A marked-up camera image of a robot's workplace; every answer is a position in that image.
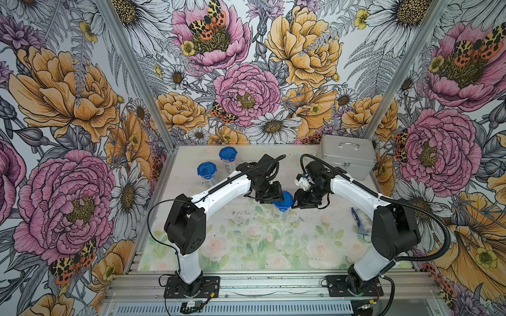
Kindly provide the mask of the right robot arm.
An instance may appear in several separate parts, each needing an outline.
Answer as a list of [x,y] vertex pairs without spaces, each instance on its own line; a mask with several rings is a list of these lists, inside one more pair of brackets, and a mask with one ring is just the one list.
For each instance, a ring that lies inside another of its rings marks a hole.
[[337,194],[372,221],[372,247],[349,267],[347,289],[359,295],[378,277],[389,271],[398,256],[421,241],[414,208],[401,200],[392,200],[356,181],[349,173],[322,159],[303,154],[301,174],[296,178],[299,189],[293,200],[294,209],[321,209],[323,199]]

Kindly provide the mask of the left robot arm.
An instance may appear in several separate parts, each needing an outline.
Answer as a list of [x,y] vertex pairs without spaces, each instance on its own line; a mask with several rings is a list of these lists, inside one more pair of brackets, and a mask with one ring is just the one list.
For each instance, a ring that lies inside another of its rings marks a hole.
[[242,163],[226,179],[206,191],[188,197],[177,196],[164,225],[169,241],[177,250],[179,268],[166,286],[176,294],[195,297],[204,287],[198,249],[206,239],[207,220],[239,196],[259,204],[284,200],[280,182],[275,181],[279,162],[285,154],[273,158],[268,154],[258,162]]

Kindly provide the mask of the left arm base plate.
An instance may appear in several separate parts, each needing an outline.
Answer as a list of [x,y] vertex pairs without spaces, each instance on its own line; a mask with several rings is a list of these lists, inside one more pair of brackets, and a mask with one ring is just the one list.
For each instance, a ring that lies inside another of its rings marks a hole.
[[199,276],[191,284],[187,284],[179,276],[170,276],[165,285],[165,299],[212,299],[219,296],[219,276]]

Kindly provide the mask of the blue lid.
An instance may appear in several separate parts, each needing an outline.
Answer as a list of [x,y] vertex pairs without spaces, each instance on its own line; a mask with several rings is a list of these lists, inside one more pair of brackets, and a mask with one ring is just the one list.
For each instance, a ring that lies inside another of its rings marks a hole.
[[277,209],[280,210],[280,212],[284,213],[287,212],[289,209],[292,208],[293,205],[293,196],[290,192],[283,191],[282,192],[282,199],[274,201],[273,204]]
[[212,162],[204,162],[199,164],[197,173],[204,179],[211,179],[217,172],[217,167]]
[[222,161],[233,162],[237,158],[237,150],[234,147],[227,146],[220,150],[219,157]]

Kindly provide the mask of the clear plastic cup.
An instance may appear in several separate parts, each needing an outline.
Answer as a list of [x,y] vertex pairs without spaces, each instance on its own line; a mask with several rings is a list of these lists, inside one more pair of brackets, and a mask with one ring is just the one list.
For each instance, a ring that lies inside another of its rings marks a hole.
[[225,166],[225,170],[228,175],[230,175],[232,172],[236,171],[237,166],[236,166],[235,159],[232,159],[232,160],[224,159],[223,164]]
[[212,188],[219,182],[214,175],[211,177],[202,176],[202,181],[206,189]]
[[290,216],[290,210],[274,208],[272,211],[272,216],[277,221],[286,222]]

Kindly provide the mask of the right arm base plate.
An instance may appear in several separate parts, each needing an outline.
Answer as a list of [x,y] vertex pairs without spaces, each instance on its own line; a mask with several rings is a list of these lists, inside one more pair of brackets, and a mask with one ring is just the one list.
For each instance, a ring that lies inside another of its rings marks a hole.
[[383,289],[378,278],[363,281],[345,275],[327,275],[326,288],[330,297],[381,297]]

